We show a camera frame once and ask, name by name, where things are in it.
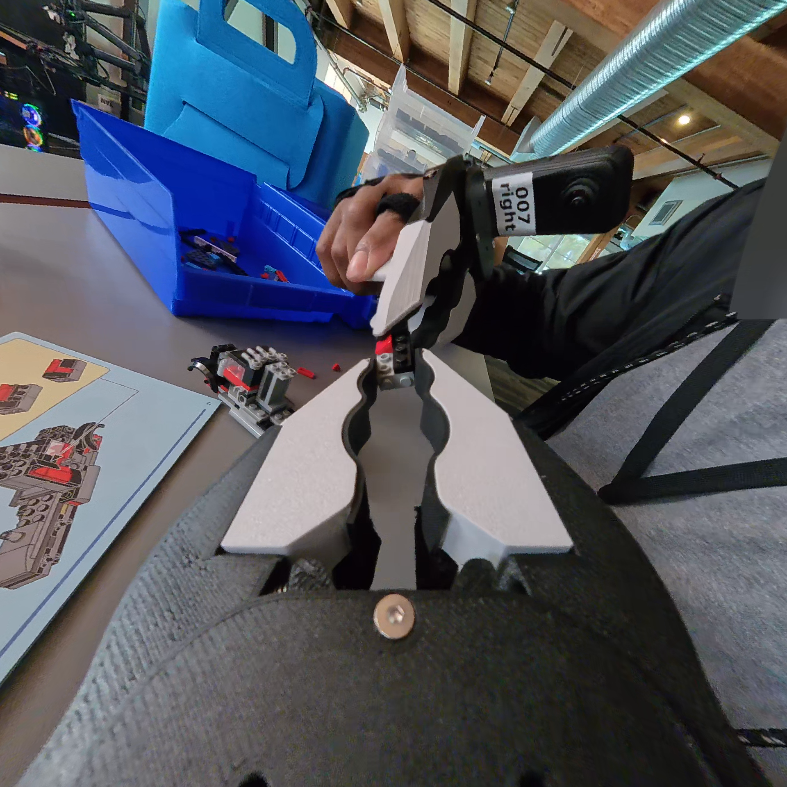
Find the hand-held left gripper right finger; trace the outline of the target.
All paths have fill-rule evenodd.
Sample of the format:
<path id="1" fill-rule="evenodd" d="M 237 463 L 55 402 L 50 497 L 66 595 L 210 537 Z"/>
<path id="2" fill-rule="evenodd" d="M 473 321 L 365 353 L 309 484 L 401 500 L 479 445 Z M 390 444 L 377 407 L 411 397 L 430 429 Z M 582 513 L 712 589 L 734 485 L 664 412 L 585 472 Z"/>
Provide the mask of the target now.
<path id="1" fill-rule="evenodd" d="M 498 567 L 573 541 L 509 415 L 429 350 L 416 354 L 421 431 L 434 449 L 420 525 L 428 559 Z"/>

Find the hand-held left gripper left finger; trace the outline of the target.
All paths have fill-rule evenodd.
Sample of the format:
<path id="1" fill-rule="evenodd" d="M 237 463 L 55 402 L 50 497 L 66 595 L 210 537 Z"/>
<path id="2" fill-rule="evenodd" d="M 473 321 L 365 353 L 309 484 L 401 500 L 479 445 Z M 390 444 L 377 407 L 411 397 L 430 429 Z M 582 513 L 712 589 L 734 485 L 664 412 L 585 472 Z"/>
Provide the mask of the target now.
<path id="1" fill-rule="evenodd" d="M 236 554 L 348 554 L 365 480 L 377 382 L 363 359 L 275 433 L 221 548 Z"/>

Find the small black red brick assembly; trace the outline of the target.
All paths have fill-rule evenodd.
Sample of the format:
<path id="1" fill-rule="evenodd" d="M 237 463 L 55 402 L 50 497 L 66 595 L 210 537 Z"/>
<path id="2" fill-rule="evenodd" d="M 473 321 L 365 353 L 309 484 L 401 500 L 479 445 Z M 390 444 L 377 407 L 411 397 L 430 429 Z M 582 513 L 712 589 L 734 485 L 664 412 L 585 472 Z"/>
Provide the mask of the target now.
<path id="1" fill-rule="evenodd" d="M 415 360 L 407 331 L 393 332 L 376 342 L 375 374 L 381 391 L 415 385 Z"/>

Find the person's right forearm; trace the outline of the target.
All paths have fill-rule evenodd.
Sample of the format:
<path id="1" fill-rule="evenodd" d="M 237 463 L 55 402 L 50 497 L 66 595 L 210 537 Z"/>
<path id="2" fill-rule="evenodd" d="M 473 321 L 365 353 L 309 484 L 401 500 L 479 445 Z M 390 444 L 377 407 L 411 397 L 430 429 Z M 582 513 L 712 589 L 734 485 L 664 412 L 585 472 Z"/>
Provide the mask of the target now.
<path id="1" fill-rule="evenodd" d="M 543 274 L 496 269 L 455 344 L 523 378 L 583 382 L 724 320 L 765 184 L 703 202 L 626 252 Z"/>

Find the grey desk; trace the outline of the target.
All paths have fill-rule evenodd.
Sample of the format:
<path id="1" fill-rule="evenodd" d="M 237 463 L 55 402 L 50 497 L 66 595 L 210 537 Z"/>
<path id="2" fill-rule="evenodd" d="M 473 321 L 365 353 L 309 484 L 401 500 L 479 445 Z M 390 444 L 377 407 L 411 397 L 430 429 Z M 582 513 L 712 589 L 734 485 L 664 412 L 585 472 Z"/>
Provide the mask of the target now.
<path id="1" fill-rule="evenodd" d="M 272 345 L 297 367 L 290 396 L 303 405 L 373 350 L 371 337 L 329 323 L 181 320 L 164 307 L 90 209 L 81 161 L 2 147 L 2 334 L 19 331 L 184 389 L 212 345 Z M 431 454 L 411 390 L 379 395 L 359 455 L 382 539 L 373 589 L 416 586 L 413 508 Z M 222 408 L 117 536 L 2 688 L 2 785 L 15 785 L 84 680 L 120 600 L 168 528 L 253 444 Z"/>

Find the person's right hand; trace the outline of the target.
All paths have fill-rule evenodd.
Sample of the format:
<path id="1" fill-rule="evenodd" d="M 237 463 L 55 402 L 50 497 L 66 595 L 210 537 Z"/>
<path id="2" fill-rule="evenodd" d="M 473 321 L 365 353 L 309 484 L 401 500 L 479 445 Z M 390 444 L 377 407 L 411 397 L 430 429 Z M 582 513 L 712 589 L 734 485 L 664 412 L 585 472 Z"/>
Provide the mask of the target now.
<path id="1" fill-rule="evenodd" d="M 391 258 L 423 190 L 421 175 L 395 173 L 339 195 L 316 246 L 333 286 L 360 296 L 379 293 L 381 285 L 371 277 Z"/>

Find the clear plastic storage box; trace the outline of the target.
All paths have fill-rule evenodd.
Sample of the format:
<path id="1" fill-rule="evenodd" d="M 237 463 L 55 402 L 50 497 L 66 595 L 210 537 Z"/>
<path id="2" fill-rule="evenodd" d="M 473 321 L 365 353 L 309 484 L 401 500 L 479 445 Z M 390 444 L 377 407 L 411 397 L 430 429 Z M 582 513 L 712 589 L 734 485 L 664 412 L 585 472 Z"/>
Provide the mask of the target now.
<path id="1" fill-rule="evenodd" d="M 362 180 L 396 173 L 421 175 L 448 159 L 470 151 L 486 117 L 470 126 L 408 87 L 401 65 L 393 82 L 371 152 L 360 172 Z"/>

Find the pile of mixed toy bricks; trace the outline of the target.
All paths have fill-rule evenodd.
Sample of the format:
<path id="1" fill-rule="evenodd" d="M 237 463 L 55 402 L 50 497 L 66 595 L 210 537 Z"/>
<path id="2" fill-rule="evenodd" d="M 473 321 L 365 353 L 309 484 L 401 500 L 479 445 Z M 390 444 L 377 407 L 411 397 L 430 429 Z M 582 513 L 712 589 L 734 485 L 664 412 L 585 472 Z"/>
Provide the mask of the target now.
<path id="1" fill-rule="evenodd" d="M 260 261 L 244 251 L 235 234 L 213 234 L 204 229 L 179 229 L 182 247 L 181 263 L 203 271 L 226 272 L 233 275 L 253 276 L 272 282 L 290 280 L 279 268 Z"/>

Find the brick instruction booklet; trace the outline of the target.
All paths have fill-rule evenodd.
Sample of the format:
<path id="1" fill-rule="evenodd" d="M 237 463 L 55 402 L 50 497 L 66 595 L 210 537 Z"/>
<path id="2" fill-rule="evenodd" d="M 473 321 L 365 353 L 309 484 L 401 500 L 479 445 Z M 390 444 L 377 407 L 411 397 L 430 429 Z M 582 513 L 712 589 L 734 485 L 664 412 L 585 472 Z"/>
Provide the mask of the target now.
<path id="1" fill-rule="evenodd" d="M 219 401 L 20 332 L 1 350 L 5 682 Z"/>

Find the person's grey sweater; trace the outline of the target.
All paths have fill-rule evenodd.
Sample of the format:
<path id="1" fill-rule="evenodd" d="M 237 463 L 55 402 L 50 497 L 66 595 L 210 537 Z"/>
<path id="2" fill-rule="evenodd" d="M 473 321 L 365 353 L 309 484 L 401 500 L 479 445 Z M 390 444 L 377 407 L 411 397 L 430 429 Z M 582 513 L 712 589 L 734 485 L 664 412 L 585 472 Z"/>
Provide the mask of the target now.
<path id="1" fill-rule="evenodd" d="M 547 443 L 594 490 L 649 427 L 666 426 L 634 480 L 784 459 L 785 320 L 777 320 L 684 415 L 674 398 L 733 328 L 610 382 Z M 613 510 L 669 590 L 737 730 L 785 730 L 785 486 L 644 500 Z"/>

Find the blue felt bag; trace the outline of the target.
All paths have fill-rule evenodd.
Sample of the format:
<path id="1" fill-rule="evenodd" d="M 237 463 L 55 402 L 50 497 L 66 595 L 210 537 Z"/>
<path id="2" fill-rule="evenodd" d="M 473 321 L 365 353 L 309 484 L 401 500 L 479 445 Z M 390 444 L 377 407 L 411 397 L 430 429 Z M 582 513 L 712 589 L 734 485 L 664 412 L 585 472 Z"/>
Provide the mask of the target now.
<path id="1" fill-rule="evenodd" d="M 368 129 L 317 79 L 296 3 L 250 5 L 290 31 L 292 62 L 233 27 L 224 2 L 160 2 L 145 129 L 330 207 L 356 177 Z"/>

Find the large blue plastic bin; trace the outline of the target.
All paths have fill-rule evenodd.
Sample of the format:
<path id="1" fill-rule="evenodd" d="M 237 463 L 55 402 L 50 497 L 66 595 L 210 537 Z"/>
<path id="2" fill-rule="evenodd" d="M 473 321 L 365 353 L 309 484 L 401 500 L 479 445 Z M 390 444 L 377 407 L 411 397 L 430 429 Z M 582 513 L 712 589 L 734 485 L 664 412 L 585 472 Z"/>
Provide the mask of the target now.
<path id="1" fill-rule="evenodd" d="M 82 102 L 72 108 L 88 200 L 173 315 L 343 320 L 349 294 L 330 285 L 316 255 L 326 209 Z M 235 234 L 244 251 L 290 281 L 183 265 L 178 230 L 186 228 Z"/>

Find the black metal rig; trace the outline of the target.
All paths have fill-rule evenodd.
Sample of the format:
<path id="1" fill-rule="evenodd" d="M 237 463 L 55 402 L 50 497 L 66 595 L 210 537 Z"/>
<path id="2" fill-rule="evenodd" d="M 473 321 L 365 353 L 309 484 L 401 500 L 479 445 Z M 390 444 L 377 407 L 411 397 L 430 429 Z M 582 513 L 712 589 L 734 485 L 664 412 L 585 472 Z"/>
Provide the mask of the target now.
<path id="1" fill-rule="evenodd" d="M 46 2 L 42 11 L 62 30 L 62 45 L 1 25 L 3 44 L 45 71 L 144 102 L 152 54 L 138 2 Z"/>

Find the computer tower with glowing fans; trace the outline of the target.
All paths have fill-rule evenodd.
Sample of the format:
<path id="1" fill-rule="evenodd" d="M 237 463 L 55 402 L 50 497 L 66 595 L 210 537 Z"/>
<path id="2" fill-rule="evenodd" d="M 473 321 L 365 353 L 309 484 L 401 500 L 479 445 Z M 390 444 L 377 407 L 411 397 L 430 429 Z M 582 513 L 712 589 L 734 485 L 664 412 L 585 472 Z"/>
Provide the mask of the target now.
<path id="1" fill-rule="evenodd" d="M 25 96 L 1 90 L 1 144 L 50 152 L 45 113 Z"/>

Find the silver ventilation duct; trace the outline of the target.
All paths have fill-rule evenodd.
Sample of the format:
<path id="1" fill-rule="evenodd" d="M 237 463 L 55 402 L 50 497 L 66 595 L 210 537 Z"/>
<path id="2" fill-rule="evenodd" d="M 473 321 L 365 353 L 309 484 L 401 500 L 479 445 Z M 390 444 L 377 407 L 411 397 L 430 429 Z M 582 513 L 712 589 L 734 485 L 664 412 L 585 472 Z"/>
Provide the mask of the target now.
<path id="1" fill-rule="evenodd" d="M 568 151 L 785 10 L 785 1 L 662 2 L 532 134 L 525 160 Z"/>

